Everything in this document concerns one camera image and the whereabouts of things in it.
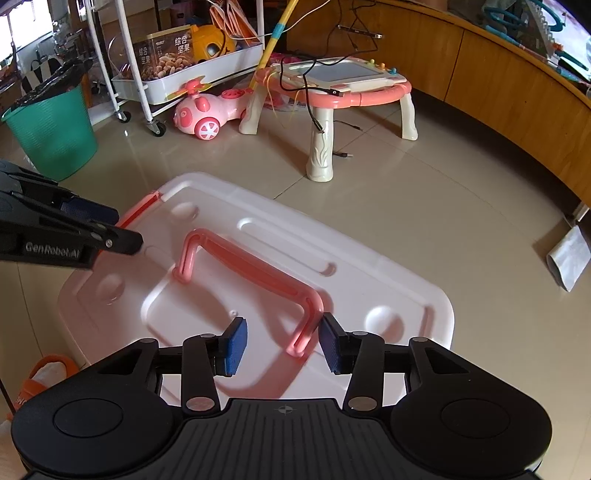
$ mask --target wooden cabinet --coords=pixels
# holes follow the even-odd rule
[[[352,25],[355,17],[350,11],[351,0],[341,0],[343,17],[341,23]],[[300,0],[293,18],[314,8],[312,0]],[[413,87],[440,100],[445,98],[447,86],[462,41],[463,29],[421,13],[392,5],[376,4],[357,10],[359,18],[368,30],[384,37],[376,40],[378,51],[355,53],[375,48],[370,38],[355,33],[347,34],[334,30],[330,36],[328,55],[355,53],[356,57],[375,59],[376,63],[395,66],[409,78]],[[339,19],[339,4],[330,2],[310,16],[310,21],[302,21],[287,37],[287,47],[312,55],[324,55],[326,37]],[[355,28],[364,30],[359,21]]]
[[[398,0],[337,0],[287,35],[290,50],[316,56],[354,54],[396,67],[413,88],[483,122],[536,158],[591,205],[591,101],[546,64],[504,40],[454,17]],[[293,18],[316,0],[300,0]],[[378,51],[337,23],[380,33]]]

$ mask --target blue gripper pad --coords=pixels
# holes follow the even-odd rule
[[[248,327],[246,320],[241,319],[240,325],[228,340],[228,353],[225,359],[226,375],[234,375],[238,370],[247,341]]]
[[[324,352],[324,358],[332,373],[340,372],[338,337],[324,317],[318,325],[318,340]]]
[[[83,222],[94,220],[95,222],[114,225],[119,221],[119,213],[114,208],[80,197],[73,197],[67,202],[63,202],[60,210]]]

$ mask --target green trash can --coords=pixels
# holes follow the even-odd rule
[[[98,147],[80,85],[13,112],[8,110],[2,121],[39,173],[55,181],[81,168]]]

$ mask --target toy propeller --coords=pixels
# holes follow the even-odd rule
[[[189,80],[181,89],[169,94],[167,99],[174,100],[175,98],[183,96],[186,93],[189,95],[198,95],[199,92],[204,92],[205,90],[210,89],[213,86],[211,83],[201,83],[201,80],[204,78],[205,75],[201,75],[200,77]]]

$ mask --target white cart shelf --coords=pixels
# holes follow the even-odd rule
[[[84,0],[86,7],[90,37],[99,59],[100,70],[105,78],[105,84],[113,105],[113,114],[122,123],[130,120],[129,112],[121,110],[121,106],[128,100],[139,102],[144,112],[146,125],[156,137],[162,137],[166,132],[166,126],[154,117],[174,107],[182,100],[182,96],[169,101],[169,96],[181,89],[189,80],[204,76],[204,82],[218,85],[231,80],[234,77],[255,70],[264,50],[264,16],[263,0],[256,0],[256,15],[258,35],[261,43],[248,48],[243,48],[232,53],[222,55],[218,58],[204,61],[182,72],[175,73],[169,77],[151,82],[143,82],[139,73],[138,63],[135,59],[134,48],[131,43],[127,17],[123,0],[113,0],[117,11],[121,36],[125,46],[125,52],[129,61],[132,73],[132,80],[121,79],[119,76],[113,78],[113,83],[107,73],[105,59],[100,54],[100,44],[96,34],[96,26],[92,12],[96,10],[92,0]]]

